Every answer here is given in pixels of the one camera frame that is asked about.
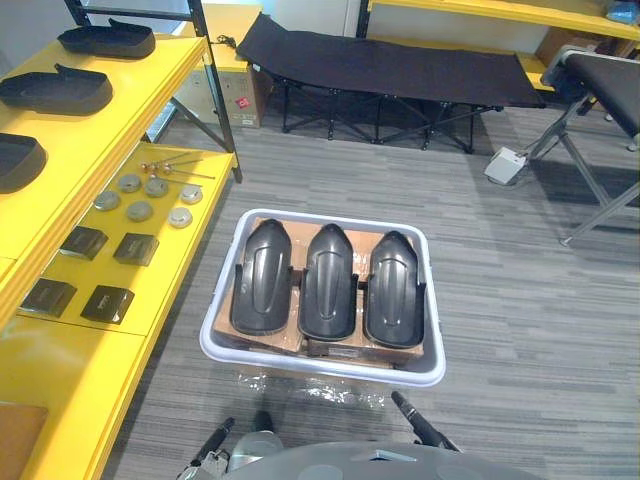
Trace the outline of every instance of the gray round knob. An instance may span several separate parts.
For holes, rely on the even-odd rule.
[[[147,202],[135,202],[127,208],[127,218],[133,222],[144,222],[153,215],[153,208]]]
[[[185,228],[191,225],[193,215],[188,208],[177,207],[169,212],[169,225],[175,228]]]
[[[193,205],[202,200],[202,189],[197,185],[187,185],[180,192],[180,200],[187,205]]]
[[[135,173],[128,173],[118,180],[118,188],[123,193],[133,193],[140,190],[142,180]]]
[[[105,190],[93,200],[93,206],[103,212],[113,210],[118,205],[120,205],[120,196],[112,190]]]
[[[152,178],[144,184],[144,193],[153,198],[164,197],[169,191],[169,184],[161,178]]]

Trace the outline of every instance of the yellow shelf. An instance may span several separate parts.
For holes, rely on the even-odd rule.
[[[253,22],[262,11],[260,5],[217,5],[205,4],[204,17],[211,41],[215,42],[218,35],[233,37],[236,45],[244,40]],[[181,35],[194,36],[193,24],[185,22]],[[216,69],[219,72],[246,72],[248,62],[236,55],[236,51],[228,45],[211,45]]]
[[[23,480],[98,479],[116,438],[153,345],[197,250],[231,170],[233,155],[140,144],[109,188],[142,161],[181,152],[205,160],[182,165],[216,180],[182,177],[203,185],[204,198],[187,206],[193,223],[167,225],[168,210],[181,205],[181,187],[171,185],[161,199],[148,199],[154,216],[142,223],[124,218],[124,209],[141,194],[121,194],[116,210],[91,210],[81,225],[99,228],[109,240],[92,261],[56,256],[45,272],[78,288],[63,317],[55,321],[19,315],[0,336],[0,401],[43,406],[49,416],[27,464]],[[171,178],[178,179],[178,174]],[[148,267],[120,265],[112,254],[126,232],[150,233],[159,240]],[[125,287],[135,294],[120,325],[79,317],[81,304],[97,284]]]
[[[599,0],[370,0],[375,5],[424,8],[569,28],[611,37],[640,40],[640,28],[612,22]]]
[[[4,278],[16,261],[11,258],[0,257],[0,280]]]
[[[59,42],[10,72],[52,71],[54,64],[108,75],[113,99],[101,111],[74,117],[12,109],[0,103],[0,130],[37,138],[47,165],[19,192],[0,195],[0,257],[15,262],[0,280],[0,329],[60,243],[117,171],[205,52],[202,38],[156,37],[141,60],[72,54]]]
[[[177,173],[166,178],[202,185],[204,199],[195,205],[185,205],[179,199],[183,185],[169,183],[169,193],[162,198],[149,198],[144,194],[143,189],[140,189],[129,194],[119,193],[121,202],[115,210],[109,212],[101,212],[95,208],[89,210],[80,221],[80,225],[101,230],[109,240],[90,262],[62,254],[54,257],[42,277],[68,282],[78,291],[65,309],[62,318],[49,317],[48,319],[137,335],[149,333],[156,322],[156,308],[168,309],[173,301],[171,297],[164,303],[158,303],[164,298],[165,292],[175,294],[179,287],[180,275],[186,271],[191,260],[189,252],[195,250],[226,183],[233,155],[141,143],[107,187],[109,190],[118,191],[118,179],[128,173],[136,173],[144,180],[148,175],[141,172],[139,168],[141,162],[162,161],[183,152],[193,152],[190,157],[184,157],[184,160],[189,158],[204,158],[204,160],[181,165],[182,170],[215,176],[216,179],[188,177]],[[127,218],[125,211],[129,205],[140,200],[149,202],[154,213],[149,220],[136,223]],[[187,207],[193,215],[193,223],[184,229],[171,227],[167,223],[167,217],[174,207]],[[148,267],[123,265],[113,258],[120,240],[128,232],[153,235],[159,240],[158,249]],[[94,322],[80,316],[97,284],[128,288],[134,293],[133,302],[125,320],[120,325]],[[21,314],[47,318],[26,312]]]
[[[533,85],[533,88],[535,88],[536,90],[553,91],[552,87],[543,85],[542,82],[540,81],[546,67],[538,57],[536,57],[531,53],[509,52],[506,50],[500,50],[496,48],[477,47],[475,45],[462,45],[457,43],[445,43],[445,42],[431,42],[431,41],[414,40],[414,39],[408,39],[408,38],[389,37],[384,35],[372,35],[368,38],[371,38],[374,40],[381,40],[383,42],[397,43],[399,45],[406,45],[409,47],[442,48],[446,50],[470,50],[474,52],[488,52],[488,53],[502,53],[502,54],[515,53],[518,56],[520,63],[522,64],[522,68],[527,74],[527,78],[531,82],[531,85]]]
[[[94,478],[145,338],[15,317],[0,337],[0,400],[46,407],[22,479]]]

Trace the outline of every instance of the white wall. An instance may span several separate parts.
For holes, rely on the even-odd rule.
[[[360,0],[203,0],[202,3],[262,5],[288,30],[355,36]]]
[[[62,0],[0,0],[0,75],[73,26]]]
[[[186,0],[99,0],[95,5],[187,11]],[[107,17],[98,15],[92,22]],[[123,21],[149,25],[156,31],[171,31],[171,22],[131,17]],[[62,0],[0,0],[0,75],[24,62],[65,30],[76,25]]]
[[[376,5],[369,19],[368,35],[534,53],[548,28],[478,15]]]

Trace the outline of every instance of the black padded table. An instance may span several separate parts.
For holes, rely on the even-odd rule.
[[[578,92],[578,100],[545,131],[528,155],[529,160],[535,160],[551,140],[557,137],[576,162],[580,173],[600,202],[601,208],[591,218],[561,240],[565,246],[578,235],[605,221],[640,193],[640,182],[637,182],[617,198],[610,198],[604,187],[596,181],[591,168],[567,133],[569,120],[577,114],[584,100],[593,96],[627,135],[634,138],[637,148],[640,137],[640,62],[571,48],[565,48],[555,64],[550,67],[550,71],[545,73],[545,77],[550,79],[550,83],[558,91],[563,90],[562,83],[579,85],[581,94]]]
[[[406,47],[361,38],[288,31],[262,14],[238,45],[237,52],[285,85],[285,102],[288,102],[290,87],[311,86],[327,89],[334,96],[341,92],[366,92],[374,94],[378,101],[432,101],[439,102],[445,109],[469,105],[470,115],[463,117],[505,106],[544,106],[515,55]],[[332,122],[335,119],[344,122],[344,119],[331,102],[328,104],[331,110],[328,117],[314,117],[302,124],[321,118],[329,120],[331,138]],[[431,131],[453,120],[443,112],[435,120],[427,118],[405,105],[425,121],[419,130]],[[363,134],[354,125],[345,123]],[[295,126],[287,126],[285,118],[285,131]],[[376,128],[376,136],[368,139],[385,143],[392,138],[380,138]]]

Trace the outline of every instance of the black plastic cover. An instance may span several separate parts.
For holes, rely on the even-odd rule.
[[[231,325],[247,335],[282,330],[291,301],[291,239],[277,220],[262,222],[247,239],[236,265]]]
[[[640,132],[640,63],[575,52],[565,66],[630,137]]]
[[[20,190],[47,163],[47,153],[33,137],[0,133],[0,193]]]
[[[273,75],[316,87],[472,105],[544,106],[515,54],[292,31],[264,14],[236,51]]]
[[[403,234],[388,232],[371,253],[365,335],[385,347],[415,347],[424,336],[423,312],[418,256]]]
[[[58,73],[30,72],[0,82],[0,100],[10,107],[61,115],[90,115],[111,101],[104,73],[64,67]]]
[[[66,50],[102,57],[144,58],[156,47],[153,31],[143,25],[109,19],[110,27],[90,25],[58,36]]]
[[[307,250],[300,288],[300,331],[328,342],[351,335],[356,326],[357,287],[351,242],[338,225],[325,225]]]

